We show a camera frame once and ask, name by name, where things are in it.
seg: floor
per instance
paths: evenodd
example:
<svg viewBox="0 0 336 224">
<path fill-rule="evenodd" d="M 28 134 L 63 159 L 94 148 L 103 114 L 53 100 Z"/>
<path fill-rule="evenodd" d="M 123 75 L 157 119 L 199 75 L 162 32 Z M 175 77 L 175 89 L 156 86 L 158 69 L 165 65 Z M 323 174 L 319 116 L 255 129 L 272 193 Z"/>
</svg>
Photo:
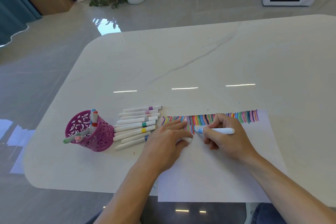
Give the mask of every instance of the floor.
<svg viewBox="0 0 336 224">
<path fill-rule="evenodd" d="M 115 32 L 308 14 L 335 16 L 336 0 L 316 0 L 310 7 L 263 7 L 261 0 L 146 0 L 115 10 L 91 8 L 85 1 L 75 3 L 67 13 L 30 23 L 29 30 L 0 48 L 2 223 L 85 223 L 112 197 L 34 188 L 21 163 L 23 148 L 90 41 Z M 244 223 L 245 218 L 244 203 L 158 203 L 156 197 L 150 197 L 142 223 Z"/>
</svg>

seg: pen holder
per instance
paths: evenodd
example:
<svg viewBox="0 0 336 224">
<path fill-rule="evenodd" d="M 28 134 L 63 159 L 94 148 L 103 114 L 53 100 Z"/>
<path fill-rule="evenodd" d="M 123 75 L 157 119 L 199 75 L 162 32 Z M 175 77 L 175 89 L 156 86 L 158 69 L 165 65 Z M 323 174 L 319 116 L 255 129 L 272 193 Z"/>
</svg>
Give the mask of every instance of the pen holder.
<svg viewBox="0 0 336 224">
<path fill-rule="evenodd" d="M 65 129 L 65 137 L 72 136 L 90 128 L 91 111 L 83 111 L 76 114 L 68 123 Z M 113 144 L 114 129 L 100 116 L 98 116 L 98 126 L 87 139 L 81 142 L 71 142 L 93 151 L 104 151 Z"/>
</svg>

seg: curtain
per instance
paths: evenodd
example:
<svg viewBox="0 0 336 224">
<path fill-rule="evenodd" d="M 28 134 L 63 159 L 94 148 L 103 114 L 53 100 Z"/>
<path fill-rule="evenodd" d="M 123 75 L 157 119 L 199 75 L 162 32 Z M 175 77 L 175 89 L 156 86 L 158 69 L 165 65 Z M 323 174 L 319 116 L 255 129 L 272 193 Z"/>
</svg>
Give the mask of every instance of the curtain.
<svg viewBox="0 0 336 224">
<path fill-rule="evenodd" d="M 0 47 L 11 41 L 11 36 L 27 29 L 27 23 L 41 15 L 28 0 L 0 0 Z"/>
</svg>

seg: white paper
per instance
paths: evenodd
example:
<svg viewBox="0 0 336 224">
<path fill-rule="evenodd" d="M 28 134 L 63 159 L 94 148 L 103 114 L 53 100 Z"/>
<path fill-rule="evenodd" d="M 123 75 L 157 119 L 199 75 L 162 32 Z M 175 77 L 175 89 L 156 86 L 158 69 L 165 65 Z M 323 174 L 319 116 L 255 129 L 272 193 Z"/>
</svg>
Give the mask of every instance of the white paper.
<svg viewBox="0 0 336 224">
<path fill-rule="evenodd" d="M 287 173 L 265 110 L 259 121 L 242 124 L 257 152 Z M 195 134 L 174 166 L 159 176 L 159 202 L 269 202 L 245 167 L 219 150 L 210 150 Z"/>
</svg>

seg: table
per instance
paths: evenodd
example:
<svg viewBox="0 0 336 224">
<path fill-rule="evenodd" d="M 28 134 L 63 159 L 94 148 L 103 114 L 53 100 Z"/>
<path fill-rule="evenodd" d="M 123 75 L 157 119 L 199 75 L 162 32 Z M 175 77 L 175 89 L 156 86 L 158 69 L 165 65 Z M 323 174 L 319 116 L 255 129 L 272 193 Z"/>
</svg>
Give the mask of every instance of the table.
<svg viewBox="0 0 336 224">
<path fill-rule="evenodd" d="M 142 106 L 162 105 L 162 115 L 267 109 L 289 176 L 335 207 L 335 29 L 335 17 L 309 15 L 103 35 L 37 127 L 26 177 L 38 188 L 116 192 L 143 144 L 100 153 L 62 144 L 83 110 L 116 124 L 123 109 Z M 226 87 L 241 84 L 255 85 Z M 124 90 L 137 91 L 114 93 Z"/>
</svg>

